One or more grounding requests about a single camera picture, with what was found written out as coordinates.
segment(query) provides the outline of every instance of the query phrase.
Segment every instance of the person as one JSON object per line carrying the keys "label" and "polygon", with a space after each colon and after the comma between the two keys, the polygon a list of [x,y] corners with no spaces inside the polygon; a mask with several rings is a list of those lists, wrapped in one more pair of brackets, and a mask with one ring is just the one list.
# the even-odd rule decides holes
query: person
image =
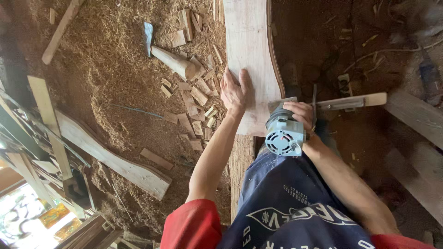
{"label": "person", "polygon": [[186,202],[165,222],[160,249],[430,249],[400,235],[374,191],[312,131],[312,107],[285,102],[311,138],[300,157],[266,147],[245,172],[238,213],[222,234],[214,196],[245,113],[251,81],[226,67],[220,82],[227,113],[198,160]]}

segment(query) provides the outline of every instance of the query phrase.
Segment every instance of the hand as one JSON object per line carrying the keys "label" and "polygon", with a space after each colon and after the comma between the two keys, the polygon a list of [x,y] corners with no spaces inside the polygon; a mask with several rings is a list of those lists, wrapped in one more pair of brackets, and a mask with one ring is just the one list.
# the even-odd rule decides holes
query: hand
{"label": "hand", "polygon": [[221,100],[228,110],[245,110],[246,96],[251,78],[246,69],[240,70],[239,73],[240,86],[234,82],[228,66],[225,68],[225,74],[220,81]]}
{"label": "hand", "polygon": [[312,132],[312,106],[303,102],[285,102],[283,109],[289,110],[294,114],[292,117],[298,122],[303,123],[303,127],[307,133]]}

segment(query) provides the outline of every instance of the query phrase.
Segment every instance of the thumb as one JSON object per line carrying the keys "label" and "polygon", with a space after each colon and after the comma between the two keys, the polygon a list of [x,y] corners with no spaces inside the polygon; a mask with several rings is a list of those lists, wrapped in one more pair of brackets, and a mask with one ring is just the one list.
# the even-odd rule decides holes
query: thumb
{"label": "thumb", "polygon": [[249,90],[249,87],[251,86],[251,77],[249,76],[249,72],[244,68],[241,69],[238,78],[240,82],[241,91],[243,92],[244,95],[246,95],[246,93]]}

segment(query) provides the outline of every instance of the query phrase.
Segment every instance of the red sleeve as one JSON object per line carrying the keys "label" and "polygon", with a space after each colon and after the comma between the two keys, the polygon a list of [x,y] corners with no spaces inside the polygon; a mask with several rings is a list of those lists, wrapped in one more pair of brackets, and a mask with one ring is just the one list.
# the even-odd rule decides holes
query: red sleeve
{"label": "red sleeve", "polygon": [[221,233],[215,203],[193,200],[166,218],[160,249],[215,248],[222,239]]}
{"label": "red sleeve", "polygon": [[377,249],[435,249],[433,246],[398,234],[373,235],[371,241]]}

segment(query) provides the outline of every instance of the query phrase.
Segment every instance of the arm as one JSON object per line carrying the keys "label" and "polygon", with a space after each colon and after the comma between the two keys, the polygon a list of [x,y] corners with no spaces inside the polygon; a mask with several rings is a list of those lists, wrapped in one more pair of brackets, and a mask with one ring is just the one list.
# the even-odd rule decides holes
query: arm
{"label": "arm", "polygon": [[[284,108],[291,110],[293,117],[303,122],[307,132],[311,131],[312,106],[286,102]],[[400,234],[389,208],[317,135],[312,133],[311,139],[303,145],[303,152],[314,163],[333,193],[371,234]]]}
{"label": "arm", "polygon": [[186,202],[195,199],[214,200],[221,175],[231,155],[237,128],[245,113],[245,96],[250,82],[246,70],[240,71],[239,81],[240,86],[234,83],[226,67],[220,88],[221,99],[228,112],[195,165]]}

